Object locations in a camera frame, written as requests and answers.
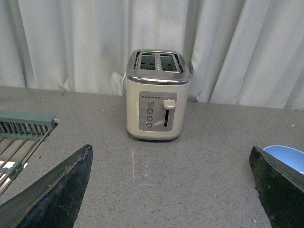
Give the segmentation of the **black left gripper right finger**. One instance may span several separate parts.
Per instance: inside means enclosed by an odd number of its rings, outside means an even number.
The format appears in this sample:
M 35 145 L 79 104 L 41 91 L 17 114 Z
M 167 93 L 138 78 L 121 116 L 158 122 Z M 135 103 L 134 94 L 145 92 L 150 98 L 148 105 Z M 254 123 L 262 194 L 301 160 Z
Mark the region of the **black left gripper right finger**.
M 256 190 L 273 228 L 304 226 L 304 166 L 299 157 L 295 159 L 298 166 L 257 146 L 250 153 Z

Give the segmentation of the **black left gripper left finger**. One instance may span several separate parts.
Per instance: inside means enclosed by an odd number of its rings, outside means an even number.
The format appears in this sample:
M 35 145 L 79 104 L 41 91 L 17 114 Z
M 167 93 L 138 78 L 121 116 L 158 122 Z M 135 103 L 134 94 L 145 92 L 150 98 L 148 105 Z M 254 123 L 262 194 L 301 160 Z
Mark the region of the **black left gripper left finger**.
M 72 228 L 89 182 L 87 144 L 0 207 L 2 228 Z

